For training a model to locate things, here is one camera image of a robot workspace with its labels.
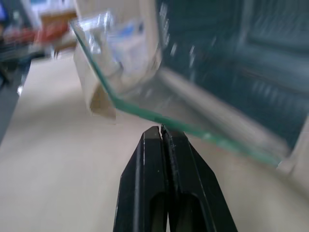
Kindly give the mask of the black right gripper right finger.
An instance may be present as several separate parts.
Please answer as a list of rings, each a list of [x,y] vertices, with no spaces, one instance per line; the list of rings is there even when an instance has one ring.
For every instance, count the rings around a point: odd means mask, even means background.
[[[217,178],[180,131],[161,127],[170,232],[238,232]]]

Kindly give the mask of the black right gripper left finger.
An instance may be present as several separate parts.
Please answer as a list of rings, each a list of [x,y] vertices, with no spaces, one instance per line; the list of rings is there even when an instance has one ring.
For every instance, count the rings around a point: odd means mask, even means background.
[[[167,190],[158,126],[142,133],[120,178],[113,232],[166,232]]]

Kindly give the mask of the glass toaster oven door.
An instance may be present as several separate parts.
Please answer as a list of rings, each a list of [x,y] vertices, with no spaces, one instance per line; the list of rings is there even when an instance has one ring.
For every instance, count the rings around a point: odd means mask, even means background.
[[[290,155],[283,139],[165,67],[159,46],[150,54],[142,19],[105,11],[70,27],[115,108],[274,166]]]

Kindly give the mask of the clear glass pane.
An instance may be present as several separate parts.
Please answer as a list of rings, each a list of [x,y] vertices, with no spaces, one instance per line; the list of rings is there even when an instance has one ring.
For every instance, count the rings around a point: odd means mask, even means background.
[[[85,0],[77,19],[140,18],[148,52],[283,139],[278,166],[309,164],[309,0]]]

